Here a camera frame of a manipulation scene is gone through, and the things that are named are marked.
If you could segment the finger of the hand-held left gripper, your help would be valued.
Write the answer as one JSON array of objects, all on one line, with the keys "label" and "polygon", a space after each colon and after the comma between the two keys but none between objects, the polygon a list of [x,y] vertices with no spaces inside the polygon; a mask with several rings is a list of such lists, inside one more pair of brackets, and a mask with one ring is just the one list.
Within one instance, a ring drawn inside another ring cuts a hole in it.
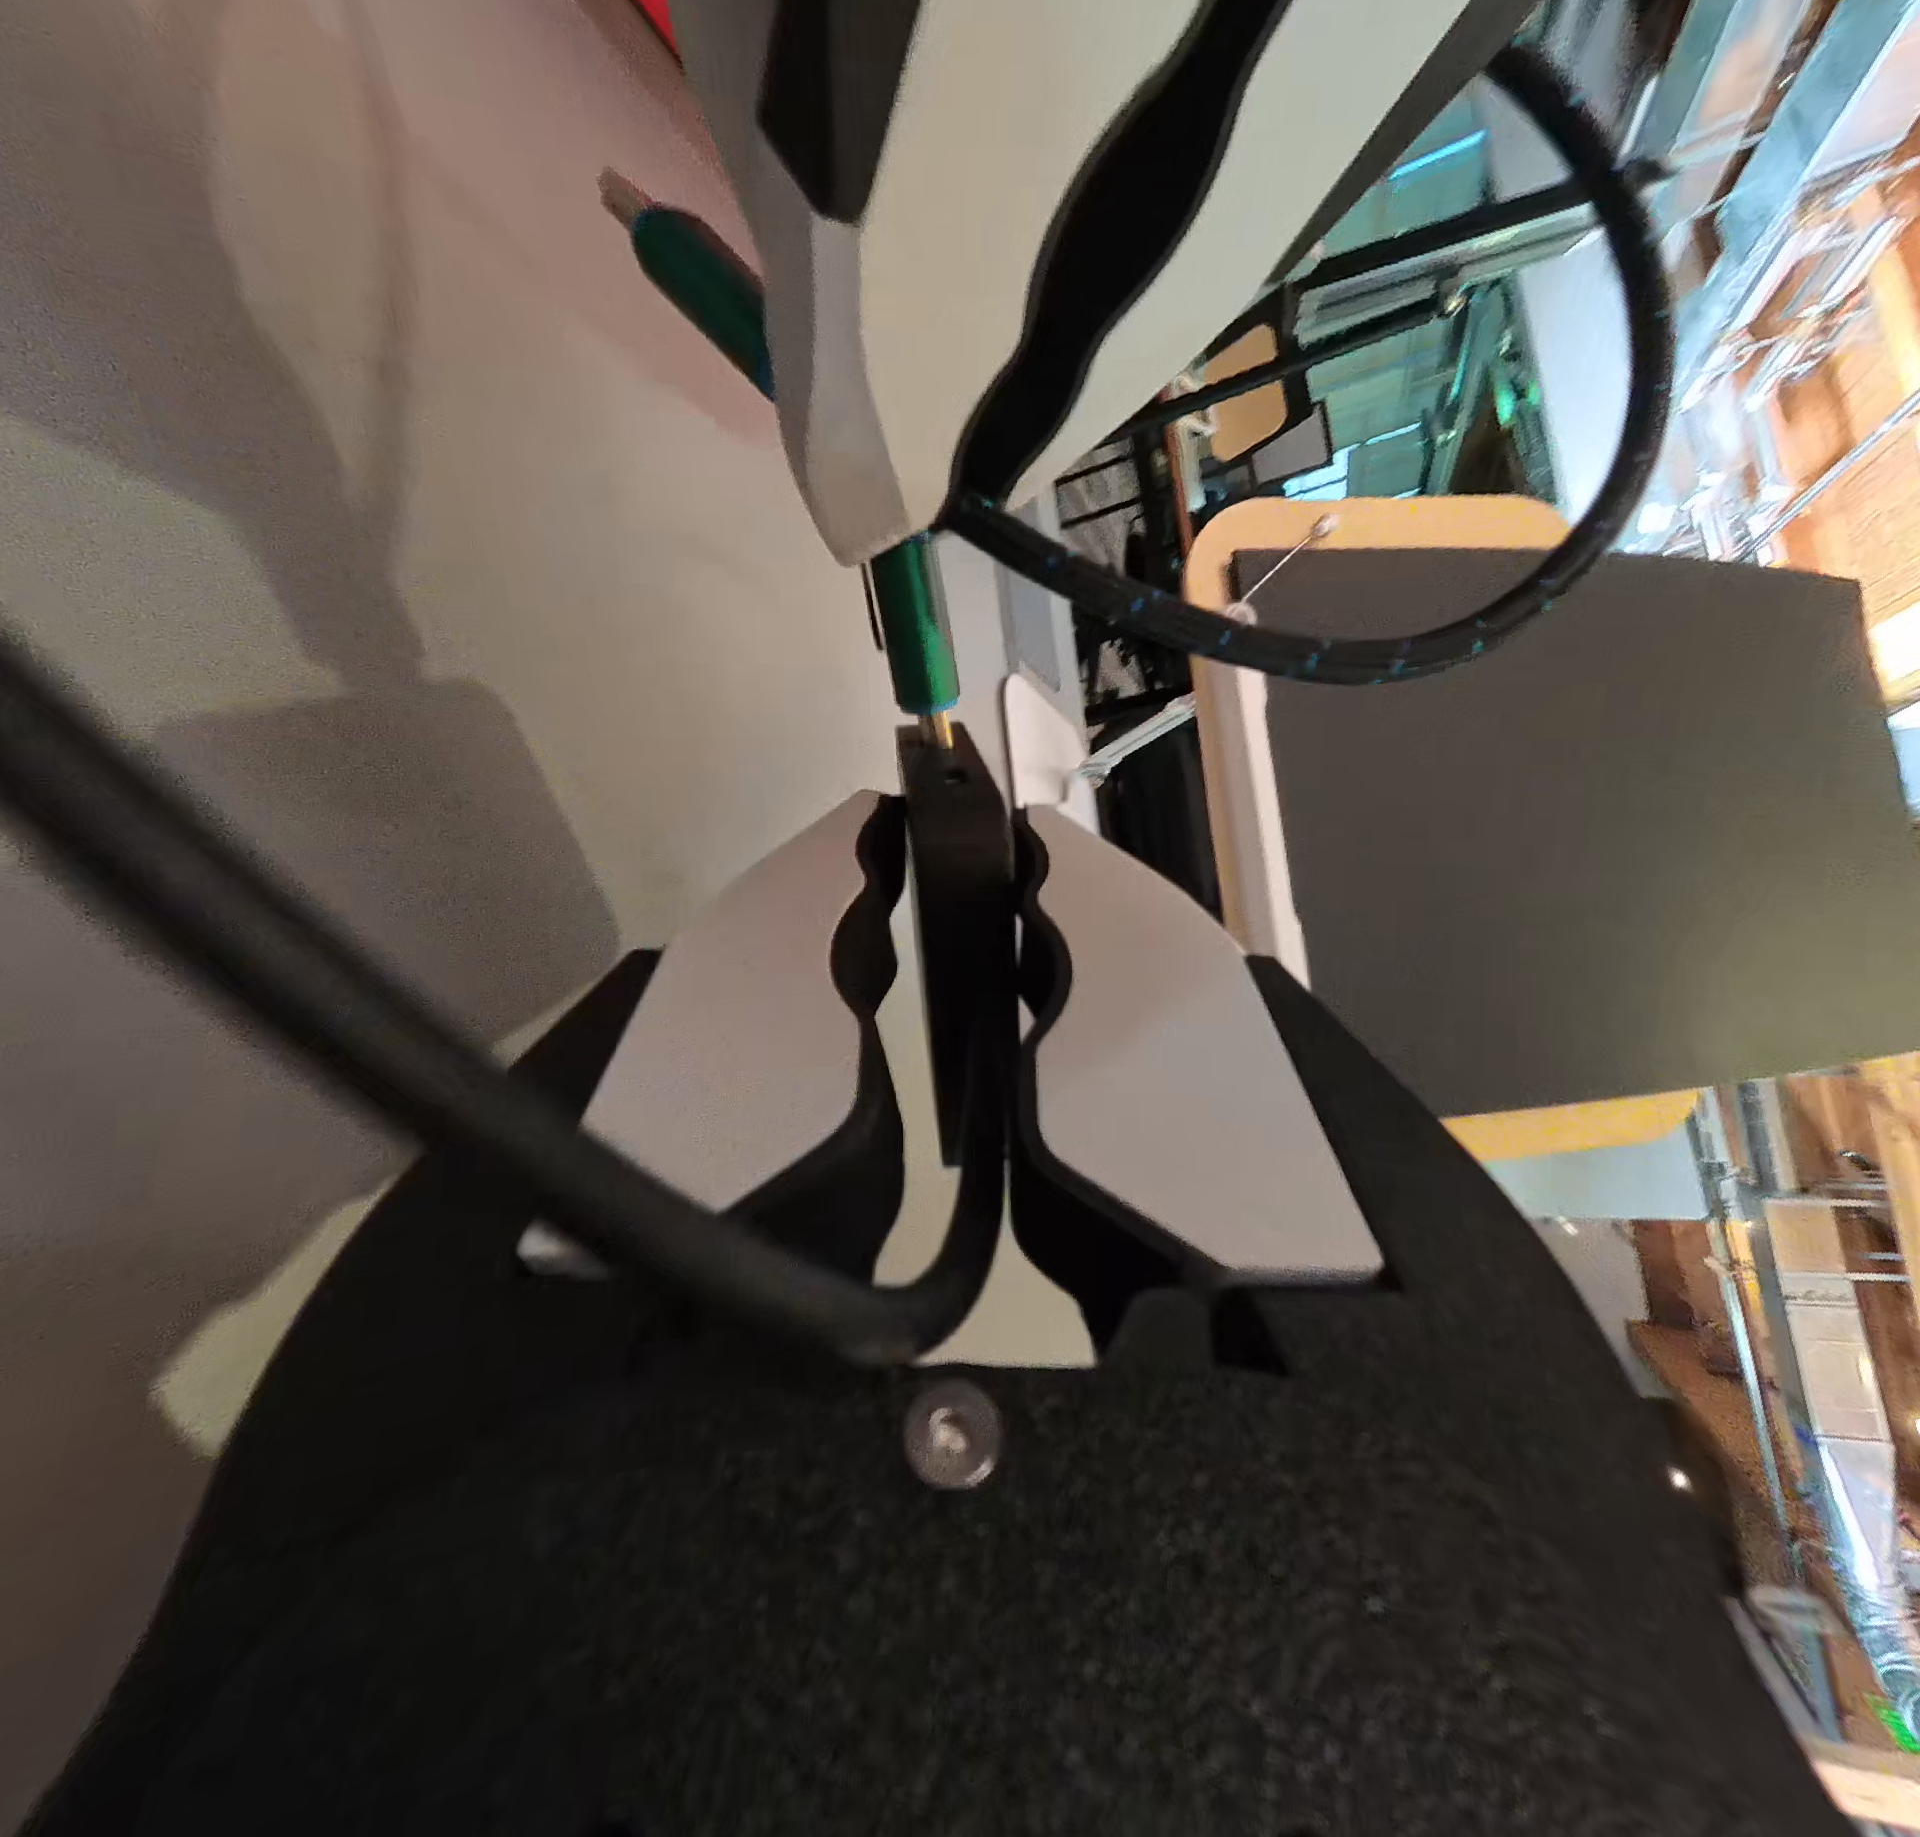
[{"label": "finger of the hand-held left gripper", "polygon": [[1213,353],[1539,0],[1204,0],[1070,184],[963,492],[1012,501]]},{"label": "finger of the hand-held left gripper", "polygon": [[866,220],[757,221],[774,0],[670,0],[760,262],[783,447],[839,563],[924,529],[1070,184],[1204,0],[931,0]]}]

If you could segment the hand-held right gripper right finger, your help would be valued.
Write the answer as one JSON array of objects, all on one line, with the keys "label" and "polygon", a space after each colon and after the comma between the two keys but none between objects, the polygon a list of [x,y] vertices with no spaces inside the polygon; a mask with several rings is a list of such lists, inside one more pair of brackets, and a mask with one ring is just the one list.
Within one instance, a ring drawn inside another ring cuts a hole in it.
[{"label": "hand-held right gripper right finger", "polygon": [[1376,1286],[1383,1255],[1246,951],[1059,808],[1020,812],[1012,839],[1021,1255],[1090,1336],[1159,1287]]}]

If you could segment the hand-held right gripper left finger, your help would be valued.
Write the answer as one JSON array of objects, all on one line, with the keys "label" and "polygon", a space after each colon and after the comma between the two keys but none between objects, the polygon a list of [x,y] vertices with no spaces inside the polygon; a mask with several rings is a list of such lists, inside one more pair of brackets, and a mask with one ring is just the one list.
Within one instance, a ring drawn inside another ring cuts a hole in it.
[{"label": "hand-held right gripper left finger", "polygon": [[905,1189],[875,1029],[900,883],[900,802],[851,794],[665,947],[582,1118],[706,1213],[863,1286]]}]

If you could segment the tablet stand with dark board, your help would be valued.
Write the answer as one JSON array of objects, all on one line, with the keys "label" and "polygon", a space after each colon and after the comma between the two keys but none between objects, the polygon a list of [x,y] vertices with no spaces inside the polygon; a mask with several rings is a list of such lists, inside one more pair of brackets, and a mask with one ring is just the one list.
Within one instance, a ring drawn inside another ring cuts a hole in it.
[{"label": "tablet stand with dark board", "polygon": [[1229,930],[1452,1127],[1917,1052],[1857,579],[1609,557],[1445,675],[1191,684]]}]

